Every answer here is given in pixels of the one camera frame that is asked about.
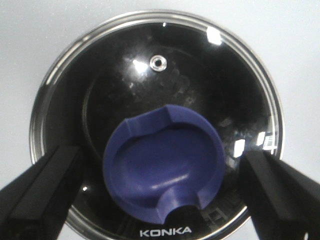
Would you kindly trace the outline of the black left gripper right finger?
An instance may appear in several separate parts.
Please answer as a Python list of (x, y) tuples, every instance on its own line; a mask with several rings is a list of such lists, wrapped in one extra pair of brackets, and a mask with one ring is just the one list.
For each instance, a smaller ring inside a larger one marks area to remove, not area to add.
[(261, 240), (318, 240), (320, 185), (266, 151), (247, 151), (238, 191)]

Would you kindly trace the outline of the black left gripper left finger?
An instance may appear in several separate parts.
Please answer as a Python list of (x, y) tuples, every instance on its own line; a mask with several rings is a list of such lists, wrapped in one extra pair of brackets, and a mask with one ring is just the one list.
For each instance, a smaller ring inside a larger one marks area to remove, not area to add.
[(55, 240), (83, 182), (83, 153), (59, 146), (0, 191), (2, 240)]

